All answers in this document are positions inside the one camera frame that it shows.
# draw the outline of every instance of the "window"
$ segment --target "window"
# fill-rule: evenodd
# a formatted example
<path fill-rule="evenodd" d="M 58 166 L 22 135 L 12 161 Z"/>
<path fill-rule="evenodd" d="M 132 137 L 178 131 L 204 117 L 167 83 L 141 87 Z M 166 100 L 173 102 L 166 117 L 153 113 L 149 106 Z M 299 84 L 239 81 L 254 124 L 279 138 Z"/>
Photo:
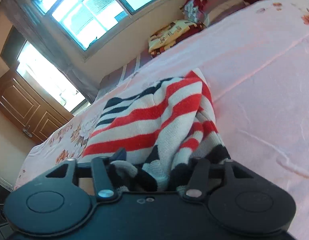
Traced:
<path fill-rule="evenodd" d="M 33 0 L 83 49 L 152 0 Z"/>
<path fill-rule="evenodd" d="M 89 104 L 84 96 L 57 68 L 43 57 L 28 41 L 18 59 L 17 72 L 27 79 L 32 76 L 56 101 L 71 113 Z"/>

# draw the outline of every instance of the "floral bedsheet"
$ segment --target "floral bedsheet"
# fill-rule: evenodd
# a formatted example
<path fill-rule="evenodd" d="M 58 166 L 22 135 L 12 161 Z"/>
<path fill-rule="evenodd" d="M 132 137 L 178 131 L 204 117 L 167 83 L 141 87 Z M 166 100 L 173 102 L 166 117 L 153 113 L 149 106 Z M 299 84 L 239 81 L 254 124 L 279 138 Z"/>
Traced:
<path fill-rule="evenodd" d="M 195 68 L 207 80 L 231 158 L 293 196 L 289 232 L 309 240 L 309 0 L 254 3 L 155 57 L 34 147 L 16 187 L 66 158 L 85 161 L 82 152 L 108 99 Z"/>

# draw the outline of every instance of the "striped sweater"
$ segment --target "striped sweater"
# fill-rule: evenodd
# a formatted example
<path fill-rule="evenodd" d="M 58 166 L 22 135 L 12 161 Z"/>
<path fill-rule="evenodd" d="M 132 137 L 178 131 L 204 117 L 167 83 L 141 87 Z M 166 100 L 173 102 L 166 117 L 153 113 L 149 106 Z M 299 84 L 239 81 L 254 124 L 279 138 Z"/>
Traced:
<path fill-rule="evenodd" d="M 195 159 L 230 158 L 215 123 L 210 90 L 195 69 L 133 97 L 110 99 L 81 161 L 111 157 L 108 174 L 121 191 L 181 190 Z M 120 148 L 126 153 L 114 155 Z"/>

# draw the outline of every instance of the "wall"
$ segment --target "wall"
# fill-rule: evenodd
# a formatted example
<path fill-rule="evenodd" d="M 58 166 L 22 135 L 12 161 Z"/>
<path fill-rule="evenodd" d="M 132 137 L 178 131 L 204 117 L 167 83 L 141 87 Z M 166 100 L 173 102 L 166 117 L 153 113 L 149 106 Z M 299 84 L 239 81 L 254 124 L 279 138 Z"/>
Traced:
<path fill-rule="evenodd" d="M 12 24 L 0 10 L 0 53 L 11 27 Z M 8 69 L 0 58 L 0 77 Z M 34 143 L 0 112 L 0 178 L 14 186 L 21 165 L 32 147 Z"/>
<path fill-rule="evenodd" d="M 152 33 L 173 20 L 183 18 L 179 7 L 184 2 L 185 0 L 165 1 L 164 4 L 121 31 L 86 62 L 55 24 L 48 23 L 46 20 L 43 23 L 64 52 L 71 57 L 72 62 L 93 82 L 99 83 L 106 74 L 125 65 L 144 50 L 148 46 L 147 41 Z"/>

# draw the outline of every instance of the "brown door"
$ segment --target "brown door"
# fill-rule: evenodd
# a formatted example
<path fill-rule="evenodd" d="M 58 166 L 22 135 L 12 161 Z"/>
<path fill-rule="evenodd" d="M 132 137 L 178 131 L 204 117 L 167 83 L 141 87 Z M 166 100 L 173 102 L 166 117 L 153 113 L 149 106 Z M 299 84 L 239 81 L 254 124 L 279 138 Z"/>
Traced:
<path fill-rule="evenodd" d="M 9 70 L 0 78 L 0 110 L 35 143 L 44 142 L 73 115 L 30 75 Z"/>

